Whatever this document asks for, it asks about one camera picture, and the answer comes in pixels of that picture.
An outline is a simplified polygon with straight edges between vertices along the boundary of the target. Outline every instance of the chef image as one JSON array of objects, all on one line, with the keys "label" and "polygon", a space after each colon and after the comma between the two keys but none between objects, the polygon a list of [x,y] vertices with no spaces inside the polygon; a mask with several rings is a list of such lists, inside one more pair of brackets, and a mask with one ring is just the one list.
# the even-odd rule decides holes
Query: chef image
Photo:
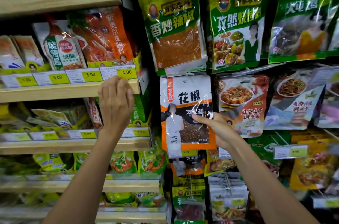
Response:
[{"label": "chef image", "polygon": [[184,129],[184,122],[182,121],[182,117],[180,115],[175,114],[175,111],[176,105],[169,104],[167,107],[167,112],[169,112],[170,115],[166,119],[167,146],[175,148],[177,145],[180,150],[180,131]]}]

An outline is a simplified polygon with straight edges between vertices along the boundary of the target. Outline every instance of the red label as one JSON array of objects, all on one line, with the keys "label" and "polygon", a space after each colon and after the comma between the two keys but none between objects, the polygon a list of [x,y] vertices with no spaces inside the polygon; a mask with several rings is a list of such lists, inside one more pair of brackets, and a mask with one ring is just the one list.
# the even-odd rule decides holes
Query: red label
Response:
[{"label": "red label", "polygon": [[61,40],[58,44],[59,49],[64,52],[64,53],[69,53],[71,51],[73,51],[73,46],[70,42],[68,42],[67,40]]},{"label": "red label", "polygon": [[171,77],[167,78],[167,100],[168,102],[173,102],[173,79]]}]

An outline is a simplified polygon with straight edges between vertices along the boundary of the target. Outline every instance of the hand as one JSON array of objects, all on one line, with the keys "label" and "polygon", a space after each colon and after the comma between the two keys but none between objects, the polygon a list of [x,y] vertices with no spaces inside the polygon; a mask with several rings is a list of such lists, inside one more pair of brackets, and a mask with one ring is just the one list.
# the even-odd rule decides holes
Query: hand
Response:
[{"label": "hand", "polygon": [[227,150],[235,141],[241,139],[241,136],[227,123],[223,116],[217,112],[213,113],[214,119],[208,119],[193,114],[192,118],[199,123],[206,124],[212,128],[216,134],[217,145]]},{"label": "hand", "polygon": [[114,76],[100,85],[98,94],[103,130],[120,138],[132,116],[133,90],[127,79]]}]

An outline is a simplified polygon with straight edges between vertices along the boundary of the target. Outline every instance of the left hand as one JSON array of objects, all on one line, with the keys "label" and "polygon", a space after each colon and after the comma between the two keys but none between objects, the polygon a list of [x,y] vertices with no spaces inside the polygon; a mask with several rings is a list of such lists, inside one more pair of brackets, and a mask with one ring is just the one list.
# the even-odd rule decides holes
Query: left hand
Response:
[{"label": "left hand", "polygon": [[114,76],[101,84],[98,94],[103,130],[120,138],[132,116],[133,90],[127,79]]}]

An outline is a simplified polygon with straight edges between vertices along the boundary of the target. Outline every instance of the orange seasoning packet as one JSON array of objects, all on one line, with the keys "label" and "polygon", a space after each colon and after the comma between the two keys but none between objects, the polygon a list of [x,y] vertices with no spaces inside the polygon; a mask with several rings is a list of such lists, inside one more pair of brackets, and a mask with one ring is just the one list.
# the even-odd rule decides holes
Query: orange seasoning packet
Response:
[{"label": "orange seasoning packet", "polygon": [[211,128],[192,119],[192,114],[213,118],[208,75],[161,77],[160,107],[164,150],[217,148]]},{"label": "orange seasoning packet", "polygon": [[269,88],[267,76],[217,78],[219,113],[242,138],[262,134]]},{"label": "orange seasoning packet", "polygon": [[205,66],[199,0],[139,0],[158,75]]},{"label": "orange seasoning packet", "polygon": [[132,61],[133,50],[118,6],[70,12],[67,19],[87,63],[108,61],[120,65]]}]

